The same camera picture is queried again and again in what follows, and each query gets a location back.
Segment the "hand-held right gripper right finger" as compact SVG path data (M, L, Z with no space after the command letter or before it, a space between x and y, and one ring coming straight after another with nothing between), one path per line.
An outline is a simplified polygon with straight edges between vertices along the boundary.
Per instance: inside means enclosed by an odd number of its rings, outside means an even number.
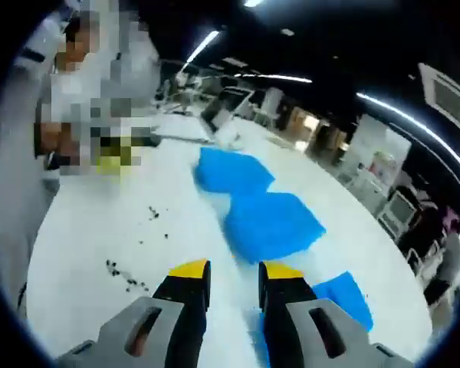
M330 299L319 299L303 274L279 262L258 264L259 307L270 367L413 367Z

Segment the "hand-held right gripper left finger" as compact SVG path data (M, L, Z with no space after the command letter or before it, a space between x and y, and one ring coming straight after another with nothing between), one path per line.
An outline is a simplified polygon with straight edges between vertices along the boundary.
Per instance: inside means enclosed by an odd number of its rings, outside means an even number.
M86 340L58 357L59 367L196 367L209 309L211 263L169 271L151 297L139 297Z

